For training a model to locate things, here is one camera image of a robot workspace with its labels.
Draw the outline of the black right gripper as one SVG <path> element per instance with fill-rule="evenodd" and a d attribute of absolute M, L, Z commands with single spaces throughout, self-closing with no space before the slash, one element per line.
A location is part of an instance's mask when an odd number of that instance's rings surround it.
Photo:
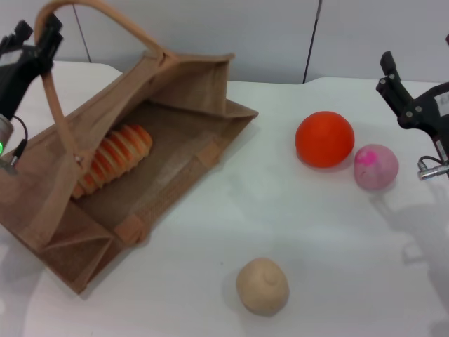
<path fill-rule="evenodd" d="M 445 40 L 449 45 L 449 34 Z M 382 54 L 380 66 L 384 77 L 376 90 L 398 117 L 399 126 L 424 131 L 431 138 L 440 160 L 448 162 L 448 82 L 414 98 L 401 83 L 391 51 Z"/>

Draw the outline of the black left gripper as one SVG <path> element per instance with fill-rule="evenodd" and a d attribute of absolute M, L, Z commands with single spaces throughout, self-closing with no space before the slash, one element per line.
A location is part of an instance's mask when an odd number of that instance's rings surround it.
<path fill-rule="evenodd" d="M 51 14 L 35 46 L 24 45 L 33 29 L 20 20 L 14 35 L 1 40 L 1 114 L 10 119 L 15 114 L 33 80 L 49 72 L 63 40 L 62 23 Z"/>

